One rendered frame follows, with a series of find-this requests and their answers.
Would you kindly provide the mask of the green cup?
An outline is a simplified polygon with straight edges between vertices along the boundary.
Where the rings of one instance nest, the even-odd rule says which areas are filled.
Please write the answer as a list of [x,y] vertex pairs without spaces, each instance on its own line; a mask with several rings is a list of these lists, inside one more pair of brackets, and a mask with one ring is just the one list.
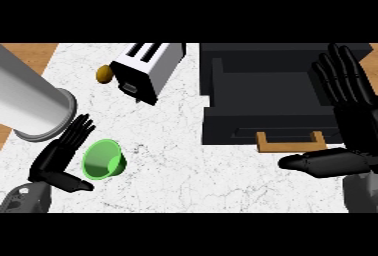
[[104,180],[124,172],[127,160],[114,140],[102,139],[92,144],[83,156],[81,167],[92,180]]

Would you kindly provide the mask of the dark grey cabinet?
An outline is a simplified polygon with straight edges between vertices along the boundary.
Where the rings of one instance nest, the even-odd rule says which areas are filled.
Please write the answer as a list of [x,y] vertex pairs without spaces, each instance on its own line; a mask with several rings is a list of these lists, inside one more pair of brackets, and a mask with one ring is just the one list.
[[200,94],[211,94],[213,61],[229,73],[304,72],[328,43],[201,43]]

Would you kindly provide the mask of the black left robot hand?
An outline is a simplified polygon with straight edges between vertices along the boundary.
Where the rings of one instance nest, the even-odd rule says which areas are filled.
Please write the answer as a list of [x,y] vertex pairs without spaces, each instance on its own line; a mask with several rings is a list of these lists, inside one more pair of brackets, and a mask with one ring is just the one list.
[[39,154],[30,167],[28,180],[31,182],[46,182],[70,193],[95,189],[87,181],[65,172],[76,152],[95,128],[89,115],[81,114],[61,137],[49,143]]

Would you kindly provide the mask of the brown oval fruit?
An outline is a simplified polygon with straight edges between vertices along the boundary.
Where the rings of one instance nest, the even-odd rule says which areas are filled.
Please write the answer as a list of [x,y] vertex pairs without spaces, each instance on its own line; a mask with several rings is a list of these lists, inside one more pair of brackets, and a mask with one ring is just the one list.
[[104,65],[96,72],[96,80],[102,84],[108,84],[112,81],[114,72],[108,65]]

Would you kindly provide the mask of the dark grey open drawer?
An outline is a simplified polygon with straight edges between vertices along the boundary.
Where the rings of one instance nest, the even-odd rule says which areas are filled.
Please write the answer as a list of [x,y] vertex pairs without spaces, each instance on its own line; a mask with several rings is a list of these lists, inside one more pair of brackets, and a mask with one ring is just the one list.
[[229,73],[214,59],[211,82],[205,145],[253,145],[259,132],[272,142],[307,142],[315,131],[330,144],[343,142],[332,107],[319,101],[304,72]]

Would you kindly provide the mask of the large grey cylinder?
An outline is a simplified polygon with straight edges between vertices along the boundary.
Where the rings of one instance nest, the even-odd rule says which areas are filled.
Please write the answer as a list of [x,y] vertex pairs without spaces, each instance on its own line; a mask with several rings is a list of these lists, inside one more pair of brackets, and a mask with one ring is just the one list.
[[0,124],[30,142],[52,139],[77,113],[77,99],[0,45]]

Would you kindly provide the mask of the white and black toaster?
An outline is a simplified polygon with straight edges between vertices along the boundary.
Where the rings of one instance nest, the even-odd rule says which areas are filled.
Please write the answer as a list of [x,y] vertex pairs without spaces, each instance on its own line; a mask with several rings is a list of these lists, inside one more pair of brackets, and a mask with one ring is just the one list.
[[110,65],[123,93],[155,105],[185,55],[185,43],[130,43]]

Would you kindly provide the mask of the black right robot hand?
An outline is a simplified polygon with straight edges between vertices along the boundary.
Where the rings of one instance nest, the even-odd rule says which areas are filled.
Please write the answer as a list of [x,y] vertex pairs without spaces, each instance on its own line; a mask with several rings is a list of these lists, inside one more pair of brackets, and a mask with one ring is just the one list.
[[334,106],[346,147],[290,155],[278,165],[316,178],[378,174],[378,95],[350,48],[331,43],[312,69]]

